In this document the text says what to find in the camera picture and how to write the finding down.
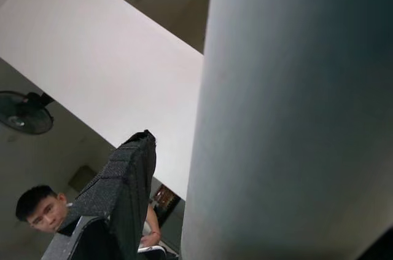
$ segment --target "man's arm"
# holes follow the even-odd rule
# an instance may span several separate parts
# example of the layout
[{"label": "man's arm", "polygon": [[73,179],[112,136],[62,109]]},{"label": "man's arm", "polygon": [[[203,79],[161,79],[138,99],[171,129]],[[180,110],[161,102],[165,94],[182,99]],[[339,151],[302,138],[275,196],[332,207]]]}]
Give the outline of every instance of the man's arm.
[{"label": "man's arm", "polygon": [[157,215],[155,214],[153,207],[150,205],[147,206],[146,222],[149,224],[152,232],[149,235],[145,235],[141,239],[141,243],[143,247],[155,246],[161,239],[161,231],[158,226]]}]

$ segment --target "young man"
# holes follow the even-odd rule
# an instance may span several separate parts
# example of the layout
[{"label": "young man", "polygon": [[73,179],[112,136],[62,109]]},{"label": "young man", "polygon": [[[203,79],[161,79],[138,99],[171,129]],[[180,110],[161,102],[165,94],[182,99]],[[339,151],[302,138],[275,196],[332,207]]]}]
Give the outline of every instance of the young man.
[{"label": "young man", "polygon": [[[26,191],[19,198],[15,215],[20,221],[28,222],[32,228],[55,233],[66,219],[69,206],[64,194],[56,194],[49,186],[41,185]],[[157,245],[161,232],[157,215],[150,205],[147,208],[146,223],[151,231],[142,237],[141,246]]]}]

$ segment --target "black hair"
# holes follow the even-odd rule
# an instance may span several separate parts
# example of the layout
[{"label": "black hair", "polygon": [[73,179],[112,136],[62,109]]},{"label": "black hair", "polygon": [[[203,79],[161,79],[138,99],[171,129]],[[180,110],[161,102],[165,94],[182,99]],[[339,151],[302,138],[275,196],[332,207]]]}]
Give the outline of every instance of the black hair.
[{"label": "black hair", "polygon": [[38,185],[29,189],[18,200],[15,215],[19,221],[27,222],[27,217],[34,213],[39,202],[48,197],[56,197],[56,192],[48,185]]}]

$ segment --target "wall-mounted fan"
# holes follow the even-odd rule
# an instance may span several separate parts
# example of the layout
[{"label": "wall-mounted fan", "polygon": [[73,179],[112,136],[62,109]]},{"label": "wall-mounted fan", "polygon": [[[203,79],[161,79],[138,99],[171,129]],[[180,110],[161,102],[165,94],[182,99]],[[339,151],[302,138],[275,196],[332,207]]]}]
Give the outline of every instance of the wall-mounted fan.
[{"label": "wall-mounted fan", "polygon": [[0,122],[26,134],[43,134],[53,126],[53,117],[45,108],[51,102],[53,99],[45,93],[1,91]]}]

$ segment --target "man's hand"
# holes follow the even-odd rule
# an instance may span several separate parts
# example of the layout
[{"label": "man's hand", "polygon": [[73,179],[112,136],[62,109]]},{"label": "man's hand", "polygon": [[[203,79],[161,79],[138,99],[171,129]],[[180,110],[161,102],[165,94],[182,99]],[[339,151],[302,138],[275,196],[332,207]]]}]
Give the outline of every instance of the man's hand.
[{"label": "man's hand", "polygon": [[158,232],[152,232],[149,235],[145,235],[141,239],[141,244],[144,248],[147,248],[148,246],[155,246],[159,243],[161,239],[161,235]]}]

